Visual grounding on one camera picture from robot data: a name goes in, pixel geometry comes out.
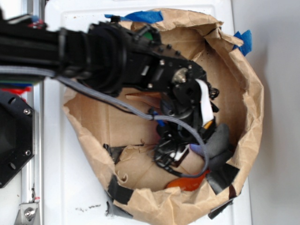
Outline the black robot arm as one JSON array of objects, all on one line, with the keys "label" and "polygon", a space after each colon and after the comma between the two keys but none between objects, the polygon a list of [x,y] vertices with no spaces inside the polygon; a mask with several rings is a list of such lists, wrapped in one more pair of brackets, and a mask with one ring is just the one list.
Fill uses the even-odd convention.
[{"label": "black robot arm", "polygon": [[90,25],[87,33],[48,31],[31,15],[0,21],[0,82],[14,88],[46,77],[91,98],[158,122],[154,162],[169,173],[187,155],[186,145],[203,149],[208,119],[218,90],[204,69],[161,42],[150,25],[131,31],[116,22]]}]

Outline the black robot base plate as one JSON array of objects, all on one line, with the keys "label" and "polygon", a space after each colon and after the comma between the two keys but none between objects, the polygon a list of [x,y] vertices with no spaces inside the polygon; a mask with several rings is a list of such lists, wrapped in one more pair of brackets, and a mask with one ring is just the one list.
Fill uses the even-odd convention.
[{"label": "black robot base plate", "polygon": [[33,157],[34,110],[18,95],[0,92],[0,187]]}]

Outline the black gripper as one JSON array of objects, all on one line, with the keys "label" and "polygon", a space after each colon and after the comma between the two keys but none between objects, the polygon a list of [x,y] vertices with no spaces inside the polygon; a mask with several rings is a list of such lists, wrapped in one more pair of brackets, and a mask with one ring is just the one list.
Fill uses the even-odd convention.
[{"label": "black gripper", "polygon": [[207,82],[206,72],[193,61],[175,52],[173,55],[143,52],[140,54],[140,89],[157,91],[161,112],[150,109],[141,117],[157,122],[160,136],[154,148],[156,165],[169,173],[181,164],[189,147],[202,150],[204,173],[209,165],[206,143],[216,130],[214,113],[218,108],[211,103],[219,91]]}]

